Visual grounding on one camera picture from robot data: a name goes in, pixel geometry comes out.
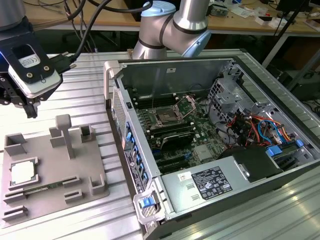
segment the black cable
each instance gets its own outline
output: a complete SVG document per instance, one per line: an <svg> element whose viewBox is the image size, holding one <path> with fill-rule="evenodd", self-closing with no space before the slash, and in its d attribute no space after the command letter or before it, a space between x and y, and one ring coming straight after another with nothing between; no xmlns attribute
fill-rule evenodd
<svg viewBox="0 0 320 240"><path fill-rule="evenodd" d="M63 0L63 5L64 5L65 13L66 13L66 14L69 14L69 13L71 12L71 10L70 10L70 8L69 8L69 6L68 6L67 0ZM71 22L72 28L73 28L73 30L74 30L74 32L75 32L75 35L76 35L77 38L80 40L80 44L81 44L82 38L81 38L81 36L79 36L79 34L78 34L78 31L77 31L77 29L76 29L74 20L72 19L70 22Z"/></svg>
<svg viewBox="0 0 320 240"><path fill-rule="evenodd" d="M92 28L92 26L94 25L94 23L95 23L98 15L99 15L100 12L102 11L102 9L104 9L104 6L107 5L108 3L110 3L111 1L112 1L112 0L103 0L103 2L95 9L95 11L94 11L93 15L91 16L91 19L90 19L90 21L89 21L89 23L88 23L88 27L87 27L87 29L86 29L85 32L84 32L83 39L82 39L82 41L81 41L81 43L80 43L80 46L78 47L78 49L77 49L77 51L75 52L75 54L72 55L72 56L70 56L70 61L71 61L72 63L74 63L74 62L77 60L77 58L80 56L82 50L84 49L85 43L86 43L86 41L87 41L87 39L88 39L88 37L89 37L89 33L90 33L90 31L91 31L91 28ZM144 8L146 8L146 7L148 7L148 8L152 7L153 1L150 0L149 2L150 2L150 4L148 4L148 5L145 6Z"/></svg>
<svg viewBox="0 0 320 240"><path fill-rule="evenodd" d="M82 22L83 22L84 27L87 28L87 24L86 24L85 19L84 19L84 17L83 17L83 10L82 10ZM94 52L97 53L97 52L98 52L98 48L97 48L96 42L95 42L94 38L92 37L91 33L89 34L89 37L90 37L90 39L91 39L91 41L92 41L92 43L93 43Z"/></svg>
<svg viewBox="0 0 320 240"><path fill-rule="evenodd" d="M38 6L45 9L45 10L48 10L48 11L52 11L52 12L55 12L55 13L58 13L58 14L61 14L63 15L64 13L60 10L55 10L55 9L52 9L50 7L54 7L54 8L58 8L59 9L59 6L56 6L56 5L51 5L51 6L48 6L46 3L42 2L41 0L38 0Z"/></svg>
<svg viewBox="0 0 320 240"><path fill-rule="evenodd" d="M73 12L71 13L67 18L68 20L72 20L74 19L76 16L78 16L78 14L82 11L82 9L84 8L84 5L86 3L86 0L81 0L79 7Z"/></svg>
<svg viewBox="0 0 320 240"><path fill-rule="evenodd" d="M271 7L271 8L273 8L273 9L277 9L276 7L273 7L273 6L271 6L271 4L274 4L274 5L276 5L275 3L269 3L268 5Z"/></svg>
<svg viewBox="0 0 320 240"><path fill-rule="evenodd" d="M279 22L278 27L276 28L276 30L275 30L275 32L274 32L274 34L273 34L273 36L275 36L275 35L277 34L278 29L279 29L279 27L280 27L280 25L281 25L282 19L284 19L284 12L282 13L282 16L281 16L280 22Z"/></svg>
<svg viewBox="0 0 320 240"><path fill-rule="evenodd" d="M99 6L99 3L97 3L94 0L88 0L89 3L95 5L96 7ZM135 9L117 9L117 8L113 8L113 7L109 7L109 6L104 6L103 9L104 10L108 10L110 12L114 12L114 13L121 13L121 14L136 14L136 13L140 13L143 12L144 10L147 10L149 8L152 7L153 0L148 0L149 4L144 6L144 7L139 7L139 8L135 8Z"/></svg>
<svg viewBox="0 0 320 240"><path fill-rule="evenodd" d="M29 3L29 2L26 2L26 1L23 1L25 4L28 4L28 5L31 5L31 6L37 6L37 7L39 7L39 6L53 6L53 5L58 5L58 4L62 4L64 1L59 1L59 2L56 2L56 3L50 3L50 4L47 4L47 3L45 3L45 4L33 4L33 3Z"/></svg>
<svg viewBox="0 0 320 240"><path fill-rule="evenodd" d="M74 5L74 7L77 9L78 6L76 4L75 0L72 0L72 3ZM82 9L80 12L80 36L81 36L81 40L84 38L84 10ZM90 53L93 53L94 51L92 50L91 46L90 46L90 42L86 41L86 46L89 49Z"/></svg>

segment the blue latch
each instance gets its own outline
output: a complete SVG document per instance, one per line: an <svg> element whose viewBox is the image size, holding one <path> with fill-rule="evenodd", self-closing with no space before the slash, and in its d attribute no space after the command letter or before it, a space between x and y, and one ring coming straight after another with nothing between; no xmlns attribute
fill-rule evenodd
<svg viewBox="0 0 320 240"><path fill-rule="evenodd" d="M140 205L143 209L152 207L156 205L156 202L152 196L144 198L141 202Z"/></svg>
<svg viewBox="0 0 320 240"><path fill-rule="evenodd" d="M139 165L140 162L141 162L141 156L140 156L140 154L138 154L138 155L136 156L136 164Z"/></svg>
<svg viewBox="0 0 320 240"><path fill-rule="evenodd" d="M273 157L274 155L282 153L282 150L278 146L271 146L265 153L268 154L269 157Z"/></svg>
<svg viewBox="0 0 320 240"><path fill-rule="evenodd" d="M299 148L301 148L303 145L305 145L301 140L297 140L297 141L295 141L295 143L297 144L297 146L299 147Z"/></svg>
<svg viewBox="0 0 320 240"><path fill-rule="evenodd" d="M127 136L126 136L126 141L130 141L131 140L131 136L132 136L132 133L131 132L128 132Z"/></svg>

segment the warning label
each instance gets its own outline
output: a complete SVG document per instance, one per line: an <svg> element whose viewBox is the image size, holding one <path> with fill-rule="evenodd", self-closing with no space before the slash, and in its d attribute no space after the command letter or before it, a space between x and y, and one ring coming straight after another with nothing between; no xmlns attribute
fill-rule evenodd
<svg viewBox="0 0 320 240"><path fill-rule="evenodd" d="M192 178L204 200L212 199L232 190L219 166L192 174Z"/></svg>

